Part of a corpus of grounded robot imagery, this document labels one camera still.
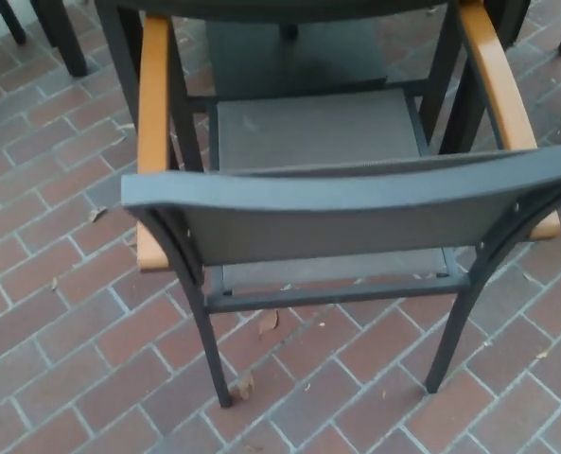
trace armrest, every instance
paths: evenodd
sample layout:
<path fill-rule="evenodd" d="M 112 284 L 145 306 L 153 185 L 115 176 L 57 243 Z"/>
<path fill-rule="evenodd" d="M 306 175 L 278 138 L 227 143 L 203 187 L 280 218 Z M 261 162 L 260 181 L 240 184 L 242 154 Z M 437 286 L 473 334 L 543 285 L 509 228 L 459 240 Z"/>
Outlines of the armrest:
<path fill-rule="evenodd" d="M 536 148 L 533 128 L 516 80 L 482 1 L 462 3 L 458 15 L 465 35 L 465 48 L 481 80 L 500 141 L 508 150 Z M 560 219 L 553 212 L 531 231 L 530 239 L 550 239 L 560 233 Z"/>
<path fill-rule="evenodd" d="M 137 173 L 158 173 L 168 162 L 168 55 L 167 18 L 147 15 L 141 52 Z M 168 259 L 158 242 L 137 223 L 137 263 L 141 270 L 168 268 Z"/>

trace dark gray chair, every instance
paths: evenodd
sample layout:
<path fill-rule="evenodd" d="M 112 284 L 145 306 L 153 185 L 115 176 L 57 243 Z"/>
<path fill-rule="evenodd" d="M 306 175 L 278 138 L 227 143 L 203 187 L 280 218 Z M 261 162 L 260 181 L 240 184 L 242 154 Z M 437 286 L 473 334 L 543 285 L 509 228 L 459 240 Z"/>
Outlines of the dark gray chair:
<path fill-rule="evenodd" d="M 452 4 L 443 30 L 451 27 L 462 31 L 501 147 L 536 148 L 483 6 Z M 170 85 L 181 74 L 172 36 L 168 19 L 146 17 L 141 175 L 123 177 L 122 202 L 139 220 L 142 270 L 171 268 L 181 281 L 221 406 L 231 398 L 210 314 L 457 293 L 425 383 L 435 393 L 501 260 L 519 241 L 559 234 L 561 147 L 429 156 L 408 82 L 276 99 L 190 98 L 181 77 L 179 86 Z M 197 171 L 202 163 L 190 111 L 202 104 L 210 115 L 208 173 Z M 191 171 L 179 171 L 179 158 L 170 154 L 173 109 Z M 464 246 L 477 253 L 467 272 L 453 252 Z M 213 281 L 206 292 L 205 270 Z M 380 275 L 404 279 L 239 291 Z"/>

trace brick paver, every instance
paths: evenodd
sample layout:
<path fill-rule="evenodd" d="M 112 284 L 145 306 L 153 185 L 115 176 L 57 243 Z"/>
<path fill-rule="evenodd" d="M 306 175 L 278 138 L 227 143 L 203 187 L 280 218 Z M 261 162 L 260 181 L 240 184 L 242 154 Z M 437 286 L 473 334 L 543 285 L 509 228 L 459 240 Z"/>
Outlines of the brick paver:
<path fill-rule="evenodd" d="M 449 296 L 283 309 L 263 335 L 259 314 L 214 316 L 228 379 L 254 377 L 221 410 L 181 287 L 136 268 L 134 130 L 93 6 L 69 13 L 84 79 L 38 24 L 0 39 L 0 454 L 561 454 L 561 236 L 510 254 L 435 396 Z M 426 74 L 443 14 L 378 21 L 392 78 Z M 188 88 L 209 92 L 203 24 L 175 22 Z M 540 144 L 561 143 L 560 39 L 561 0 L 536 0 L 508 53 Z M 490 134 L 486 117 L 476 149 Z"/>

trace table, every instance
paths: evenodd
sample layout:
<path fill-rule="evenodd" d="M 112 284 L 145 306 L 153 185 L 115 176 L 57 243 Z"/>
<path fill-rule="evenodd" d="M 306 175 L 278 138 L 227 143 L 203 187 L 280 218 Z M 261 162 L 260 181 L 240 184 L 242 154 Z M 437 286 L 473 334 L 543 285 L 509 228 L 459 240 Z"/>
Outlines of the table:
<path fill-rule="evenodd" d="M 143 29 L 138 11 L 207 21 L 210 55 L 218 96 L 277 96 L 283 91 L 311 88 L 312 83 L 350 83 L 382 79 L 380 52 L 372 45 L 365 19 L 412 9 L 429 8 L 442 0 L 96 0 L 97 13 L 108 41 L 114 66 L 131 118 L 137 126 L 139 64 Z M 517 36 L 529 0 L 486 0 L 489 15 L 509 42 Z M 348 22 L 335 24 L 332 21 Z M 278 44 L 277 25 L 303 24 L 296 42 Z M 342 37 L 360 45 L 357 58 L 347 55 Z M 435 127 L 461 40 L 456 29 L 445 27 L 439 46 L 443 58 L 431 68 L 434 93 L 423 96 L 420 115 L 428 140 Z M 308 59 L 316 59 L 316 78 Z M 172 59 L 178 70 L 178 59 Z M 277 76 L 280 68 L 283 77 Z M 469 151 L 482 120 L 483 102 L 473 71 L 467 64 L 448 121 L 442 152 Z M 173 93 L 171 90 L 171 116 Z"/>

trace chair frame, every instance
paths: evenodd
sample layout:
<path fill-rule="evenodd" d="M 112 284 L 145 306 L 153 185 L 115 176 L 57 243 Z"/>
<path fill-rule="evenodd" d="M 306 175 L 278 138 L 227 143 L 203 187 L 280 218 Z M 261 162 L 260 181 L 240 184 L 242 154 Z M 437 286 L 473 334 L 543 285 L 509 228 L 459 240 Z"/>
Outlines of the chair frame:
<path fill-rule="evenodd" d="M 455 30 L 461 32 L 465 41 L 465 49 L 475 69 L 493 130 L 500 145 L 509 150 L 536 148 L 535 137 L 516 82 L 482 3 L 468 2 L 467 5 L 451 3 L 449 5 L 440 36 L 439 50 L 436 51 L 436 59 L 441 52 L 442 41 L 450 36 L 454 39 Z M 434 72 L 439 74 L 446 71 L 446 68 L 443 68 L 436 59 L 432 64 L 430 79 L 434 78 Z M 214 115 L 216 110 L 210 109 L 210 107 L 214 106 L 216 102 L 220 102 L 221 99 L 213 96 L 208 99 L 201 96 L 188 96 L 184 79 L 179 76 L 183 74 L 181 68 L 181 58 L 177 51 L 170 20 L 165 17 L 148 15 L 144 30 L 139 94 L 137 170 L 140 174 L 179 169 L 178 160 L 167 140 L 169 111 L 172 111 L 172 118 L 175 121 L 185 169 L 202 172 L 200 150 L 195 140 L 195 130 L 191 119 L 192 111 L 206 111 Z M 173 81 L 179 80 L 174 87 L 169 84 L 171 78 Z M 425 88 L 428 87 L 426 83 L 416 80 L 402 83 L 400 86 L 412 94 L 424 95 Z M 384 85 L 383 80 L 347 87 L 347 90 L 378 90 L 388 88 L 389 84 Z M 346 87 L 341 87 L 340 90 L 344 92 Z M 423 107 L 420 115 L 425 115 Z M 429 129 L 421 131 L 421 134 L 429 140 Z M 521 158 L 532 159 L 533 156 L 512 156 L 506 159 L 518 162 Z M 473 166 L 480 166 L 480 170 L 485 169 L 486 171 L 500 169 L 498 166 L 484 167 L 484 163 Z M 538 176 L 542 177 L 543 173 L 539 171 Z M 151 209 L 152 205 L 169 201 L 162 200 L 161 194 L 156 194 L 150 195 L 150 203 L 145 203 L 139 196 L 131 194 L 132 178 L 148 178 L 148 176 L 123 177 L 123 204 L 139 220 L 137 230 L 139 265 L 144 271 L 171 268 L 179 277 L 201 334 L 213 383 L 219 403 L 223 408 L 230 407 L 232 399 L 222 371 L 219 349 L 210 321 L 211 314 L 456 292 L 457 297 L 450 310 L 440 346 L 425 380 L 427 391 L 436 393 L 446 375 L 468 315 L 484 285 L 502 260 L 518 242 L 526 239 L 549 239 L 559 235 L 561 230 L 559 218 L 555 213 L 555 209 L 561 205 L 560 178 L 552 185 L 549 184 L 545 187 L 542 192 L 534 191 L 527 194 L 517 201 L 512 210 L 504 214 L 503 218 L 490 229 L 483 241 L 477 245 L 477 258 L 468 273 L 459 272 L 454 259 L 447 256 L 447 275 L 434 279 L 412 280 L 407 283 L 360 285 L 351 288 L 295 289 L 275 294 L 244 295 L 222 293 L 219 291 L 219 277 L 213 275 L 213 292 L 204 295 L 202 292 L 204 280 L 202 263 L 189 236 L 185 232 L 171 231 L 169 229 L 171 222 L 155 209 Z"/>

